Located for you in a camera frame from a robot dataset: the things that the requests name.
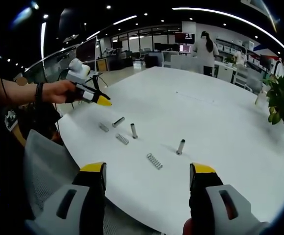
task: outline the yellow tip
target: yellow tip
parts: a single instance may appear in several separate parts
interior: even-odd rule
[[[98,97],[97,104],[106,105],[106,106],[112,105],[112,103],[108,99],[106,99],[105,97],[101,95]]]

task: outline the metal cylinder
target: metal cylinder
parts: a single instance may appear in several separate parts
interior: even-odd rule
[[[179,149],[176,151],[177,155],[181,155],[182,154],[182,150],[185,144],[185,140],[181,140],[180,145],[179,145]]]
[[[120,118],[118,121],[116,121],[115,123],[112,124],[112,126],[114,128],[116,128],[120,123],[122,123],[124,121],[124,117]]]
[[[108,132],[109,131],[109,129],[108,129],[108,127],[106,127],[104,124],[102,124],[102,123],[99,123],[98,124],[98,126],[99,126],[99,128],[101,128],[103,131],[105,131],[105,132]]]
[[[131,123],[132,137],[133,139],[137,139],[136,129],[134,123]]]

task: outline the hand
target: hand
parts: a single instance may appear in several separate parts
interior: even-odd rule
[[[67,92],[74,92],[76,86],[68,80],[58,81],[54,83],[45,83],[43,85],[43,101],[56,104],[65,103]]]

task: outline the wrist bracelet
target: wrist bracelet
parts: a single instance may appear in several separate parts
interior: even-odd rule
[[[35,92],[35,102],[36,103],[42,103],[43,102],[43,83],[38,83],[36,86],[36,92]]]

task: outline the metal spring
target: metal spring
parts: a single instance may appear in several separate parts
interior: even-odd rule
[[[116,138],[118,139],[118,140],[120,140],[123,144],[125,144],[125,145],[127,145],[128,143],[129,143],[129,140],[127,139],[127,138],[125,138],[125,137],[123,137],[122,135],[120,135],[120,134],[117,134],[116,135]]]
[[[163,165],[160,163],[160,161],[158,161],[157,158],[155,158],[152,153],[147,154],[146,157],[148,158],[148,160],[151,161],[151,163],[152,163],[158,170],[160,170],[160,169],[163,167]]]

